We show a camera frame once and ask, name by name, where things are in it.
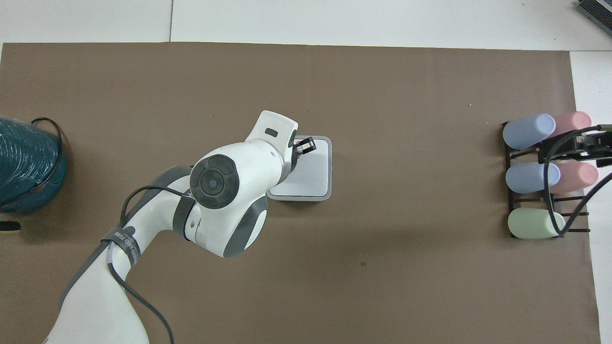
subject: cable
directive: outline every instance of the cable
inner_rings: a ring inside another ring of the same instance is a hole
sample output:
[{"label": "cable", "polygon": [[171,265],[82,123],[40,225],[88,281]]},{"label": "cable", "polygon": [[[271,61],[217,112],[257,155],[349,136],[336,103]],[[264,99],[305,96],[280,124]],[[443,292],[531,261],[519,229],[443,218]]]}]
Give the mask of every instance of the cable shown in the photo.
[{"label": "cable", "polygon": [[548,186],[548,168],[550,166],[550,162],[553,158],[553,155],[557,152],[557,150],[559,150],[559,148],[565,142],[568,142],[572,138],[575,138],[578,135],[582,135],[583,133],[592,132],[592,131],[600,131],[601,129],[602,129],[601,125],[595,125],[593,127],[587,127],[587,128],[580,129],[580,130],[574,130],[573,132],[568,133],[567,135],[559,139],[557,142],[555,142],[554,145],[552,145],[552,147],[548,151],[548,154],[546,155],[546,159],[544,160],[544,200],[546,201],[546,207],[548,208],[548,216],[550,217],[550,221],[552,222],[554,230],[557,232],[559,236],[563,237],[563,235],[567,233],[567,231],[572,226],[572,223],[574,222],[574,220],[576,220],[576,218],[578,217],[578,214],[580,213],[582,208],[586,205],[586,203],[591,199],[591,197],[593,197],[593,195],[595,195],[597,191],[599,191],[599,189],[601,189],[608,181],[610,181],[610,179],[612,179],[612,173],[610,173],[605,178],[603,178],[601,181],[599,181],[591,189],[591,191],[589,191],[584,196],[582,201],[580,201],[578,206],[572,212],[572,215],[570,215],[570,217],[567,219],[565,226],[563,226],[562,229],[559,229],[559,226],[557,225],[557,221],[554,217],[553,200],[551,199],[550,188]]},{"label": "cable", "polygon": [[134,190],[126,199],[125,202],[123,203],[123,208],[121,209],[121,216],[119,218],[119,227],[124,227],[126,224],[126,220],[125,220],[125,216],[127,213],[127,206],[128,204],[130,204],[130,201],[132,200],[132,198],[134,198],[134,196],[136,196],[138,193],[140,193],[143,190],[163,190],[163,191],[167,191],[167,192],[171,192],[175,195],[179,195],[182,196],[183,194],[181,192],[178,192],[176,190],[173,190],[169,187],[165,187],[165,186],[160,186],[160,185],[145,185],[143,187],[139,187],[138,189]]},{"label": "cable", "polygon": [[62,143],[62,132],[59,129],[59,126],[57,123],[55,123],[52,119],[46,118],[46,117],[38,117],[32,120],[32,122],[30,122],[30,124],[34,125],[38,122],[41,121],[45,121],[45,122],[49,122],[51,123],[51,125],[53,125],[53,127],[55,128],[55,131],[58,133],[58,157],[55,159],[55,164],[53,165],[51,171],[49,171],[49,173],[47,174],[47,176],[45,177],[45,179],[43,179],[42,182],[40,183],[36,183],[34,184],[33,188],[31,188],[30,190],[28,190],[28,192],[24,193],[23,195],[14,198],[10,201],[6,201],[4,203],[0,203],[0,209],[4,208],[5,206],[7,206],[10,203],[16,202],[18,200],[21,200],[22,198],[33,194],[34,192],[36,192],[36,190],[40,189],[43,185],[45,185],[49,179],[51,179],[51,177],[53,177],[53,175],[55,174],[55,171],[57,170],[58,166],[59,166],[59,162],[62,160],[62,147],[63,147],[63,143]]},{"label": "cable", "polygon": [[153,312],[153,314],[155,314],[159,318],[159,320],[162,321],[164,327],[166,327],[166,331],[168,332],[168,336],[170,338],[170,344],[174,344],[174,335],[172,334],[172,329],[170,328],[170,324],[168,324],[168,322],[166,321],[166,318],[164,318],[163,315],[155,307],[153,307],[152,304],[148,303],[147,300],[145,300],[134,289],[132,289],[132,287],[129,286],[121,278],[121,276],[119,276],[117,271],[114,269],[114,266],[113,266],[113,251],[112,251],[113,246],[114,246],[114,243],[110,243],[110,245],[108,247],[108,253],[107,253],[107,256],[106,256],[106,266],[108,266],[108,271],[111,273],[111,275],[113,276],[115,281],[117,281],[117,283],[120,286],[123,287],[123,289],[125,289],[128,293],[130,293],[136,300],[140,301],[140,303],[145,305],[149,310],[151,310]]}]

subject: blue spool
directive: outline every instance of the blue spool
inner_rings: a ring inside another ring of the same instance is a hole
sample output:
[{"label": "blue spool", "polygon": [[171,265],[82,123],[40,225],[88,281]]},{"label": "blue spool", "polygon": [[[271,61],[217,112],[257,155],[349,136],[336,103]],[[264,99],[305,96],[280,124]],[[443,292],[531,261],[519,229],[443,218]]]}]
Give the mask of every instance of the blue spool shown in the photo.
[{"label": "blue spool", "polygon": [[28,192],[52,172],[58,154],[58,139],[52,134],[0,116],[0,212],[31,212],[49,202],[66,176],[63,152],[49,180],[35,192]]}]

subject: circular button pad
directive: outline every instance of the circular button pad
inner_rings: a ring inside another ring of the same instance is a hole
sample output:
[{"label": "circular button pad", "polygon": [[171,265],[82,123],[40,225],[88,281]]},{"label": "circular button pad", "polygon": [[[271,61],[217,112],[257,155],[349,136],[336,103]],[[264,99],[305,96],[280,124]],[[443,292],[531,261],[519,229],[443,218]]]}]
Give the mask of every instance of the circular button pad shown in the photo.
[{"label": "circular button pad", "polygon": [[234,161],[221,154],[198,162],[189,179],[194,199],[209,209],[230,204],[238,193],[239,178]]}]

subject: light blue foam cup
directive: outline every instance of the light blue foam cup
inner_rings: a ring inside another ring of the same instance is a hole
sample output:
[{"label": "light blue foam cup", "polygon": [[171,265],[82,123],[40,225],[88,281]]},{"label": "light blue foam cup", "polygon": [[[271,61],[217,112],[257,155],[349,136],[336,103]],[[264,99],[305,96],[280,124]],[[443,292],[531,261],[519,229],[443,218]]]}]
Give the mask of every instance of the light blue foam cup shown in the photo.
[{"label": "light blue foam cup", "polygon": [[[561,172],[557,165],[548,167],[548,186],[559,182]],[[506,171],[506,184],[516,193],[531,193],[544,190],[544,164],[537,162],[519,163]]]},{"label": "light blue foam cup", "polygon": [[544,140],[554,132],[556,124],[546,113],[517,119],[504,127],[504,141],[514,149],[524,149]]}]

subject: brown paper mat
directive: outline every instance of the brown paper mat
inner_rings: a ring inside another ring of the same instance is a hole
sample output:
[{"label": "brown paper mat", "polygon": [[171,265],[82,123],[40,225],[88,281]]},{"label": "brown paper mat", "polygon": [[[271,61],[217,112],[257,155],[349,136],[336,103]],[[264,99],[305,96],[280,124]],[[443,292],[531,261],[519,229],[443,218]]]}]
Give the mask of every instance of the brown paper mat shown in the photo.
[{"label": "brown paper mat", "polygon": [[5,44],[0,97],[69,149],[58,197],[0,236],[2,343],[45,338],[129,192],[244,140],[263,109],[332,140],[332,196],[271,201],[233,259],[160,234],[127,280],[176,343],[599,343],[588,234],[505,225],[500,125],[575,109],[567,52]]}]

